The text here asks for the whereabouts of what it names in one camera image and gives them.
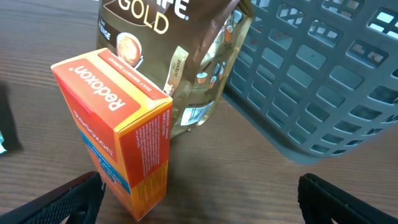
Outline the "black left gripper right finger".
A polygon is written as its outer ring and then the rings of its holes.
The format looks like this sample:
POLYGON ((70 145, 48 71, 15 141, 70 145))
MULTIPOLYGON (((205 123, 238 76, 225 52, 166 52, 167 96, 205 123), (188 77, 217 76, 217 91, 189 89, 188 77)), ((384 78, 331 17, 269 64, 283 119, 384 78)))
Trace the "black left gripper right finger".
POLYGON ((299 178, 298 204, 306 224, 397 224, 396 217, 376 209, 311 173, 299 178))

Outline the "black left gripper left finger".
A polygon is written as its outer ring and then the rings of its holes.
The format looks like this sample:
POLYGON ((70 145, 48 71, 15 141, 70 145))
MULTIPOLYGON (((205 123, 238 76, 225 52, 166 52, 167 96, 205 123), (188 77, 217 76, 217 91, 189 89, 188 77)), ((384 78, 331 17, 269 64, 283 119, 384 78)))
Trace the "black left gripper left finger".
POLYGON ((105 189, 99 172, 87 172, 1 215, 1 224, 94 224, 105 189))

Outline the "orange Redoxon box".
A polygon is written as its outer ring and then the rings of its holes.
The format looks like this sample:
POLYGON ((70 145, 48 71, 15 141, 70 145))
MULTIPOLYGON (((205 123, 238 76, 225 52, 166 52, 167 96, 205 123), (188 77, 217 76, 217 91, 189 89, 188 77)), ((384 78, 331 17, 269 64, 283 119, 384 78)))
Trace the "orange Redoxon box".
POLYGON ((107 48, 51 69, 102 179, 140 220, 167 191, 171 97, 107 48))

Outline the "Nescafe Gold coffee bag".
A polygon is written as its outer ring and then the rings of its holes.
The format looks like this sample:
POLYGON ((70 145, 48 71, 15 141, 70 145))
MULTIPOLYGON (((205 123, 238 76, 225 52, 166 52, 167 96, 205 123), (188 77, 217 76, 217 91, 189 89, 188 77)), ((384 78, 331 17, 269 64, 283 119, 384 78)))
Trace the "Nescafe Gold coffee bag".
POLYGON ((253 16, 249 0, 101 0, 96 46, 172 97, 177 136, 212 114, 253 16))

